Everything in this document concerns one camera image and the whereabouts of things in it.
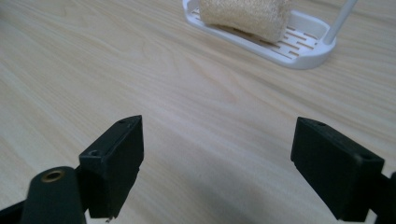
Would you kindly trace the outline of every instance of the white rod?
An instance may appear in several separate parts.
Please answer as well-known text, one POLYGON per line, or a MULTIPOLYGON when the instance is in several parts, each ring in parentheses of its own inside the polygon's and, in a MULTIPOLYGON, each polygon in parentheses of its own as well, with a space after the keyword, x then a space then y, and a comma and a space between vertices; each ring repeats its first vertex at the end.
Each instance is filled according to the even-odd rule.
POLYGON ((346 0, 344 6, 340 10, 340 13, 338 14, 337 19, 332 24, 332 27, 330 27, 329 32, 324 36, 324 44, 330 45, 334 41, 335 36, 338 34, 338 31, 340 31, 341 26, 343 26, 344 21, 346 21, 350 11, 355 6, 357 1, 358 0, 346 0))

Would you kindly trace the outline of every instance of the sponge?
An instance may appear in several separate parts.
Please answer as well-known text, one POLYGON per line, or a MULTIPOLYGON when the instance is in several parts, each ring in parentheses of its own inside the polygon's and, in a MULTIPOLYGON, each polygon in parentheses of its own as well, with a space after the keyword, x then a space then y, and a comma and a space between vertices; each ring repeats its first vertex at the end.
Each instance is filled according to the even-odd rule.
POLYGON ((286 31, 291 0, 200 0, 205 24, 233 27, 275 43, 286 31))

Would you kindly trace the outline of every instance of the sponge holder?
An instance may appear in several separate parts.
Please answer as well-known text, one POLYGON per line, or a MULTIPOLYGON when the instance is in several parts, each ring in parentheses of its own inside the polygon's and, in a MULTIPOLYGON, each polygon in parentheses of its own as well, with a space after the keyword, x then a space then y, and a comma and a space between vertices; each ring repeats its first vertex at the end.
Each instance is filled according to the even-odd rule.
POLYGON ((206 25, 199 14, 199 0, 183 0, 187 22, 212 35, 226 39, 264 59, 293 69, 310 69, 321 65, 336 44, 336 35, 357 0, 346 0, 332 26, 297 10, 290 12, 283 38, 275 44, 259 36, 223 26, 206 25))

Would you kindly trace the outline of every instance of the wooden table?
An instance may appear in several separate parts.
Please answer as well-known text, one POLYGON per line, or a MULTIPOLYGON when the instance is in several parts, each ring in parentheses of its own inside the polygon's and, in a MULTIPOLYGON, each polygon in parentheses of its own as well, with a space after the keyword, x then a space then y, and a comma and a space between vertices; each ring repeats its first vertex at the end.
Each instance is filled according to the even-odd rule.
MULTIPOLYGON (((293 8, 332 23, 343 2, 293 8)), ((360 0, 325 64, 291 70, 191 27, 180 0, 1 0, 0 207, 140 114, 146 158, 112 223, 338 223, 290 161, 295 121, 396 171, 395 9, 360 0)))

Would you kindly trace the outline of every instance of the light wood surface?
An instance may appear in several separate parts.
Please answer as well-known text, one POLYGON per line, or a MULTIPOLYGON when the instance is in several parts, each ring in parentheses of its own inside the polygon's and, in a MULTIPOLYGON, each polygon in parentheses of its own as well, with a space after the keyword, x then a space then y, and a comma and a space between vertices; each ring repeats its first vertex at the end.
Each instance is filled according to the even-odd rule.
MULTIPOLYGON (((293 4, 332 23, 343 2, 293 4)), ((395 9, 360 0, 325 64, 298 71, 189 26, 180 0, 0 0, 0 208, 140 114, 146 158, 112 223, 338 223, 290 161, 295 121, 396 171, 395 9)))

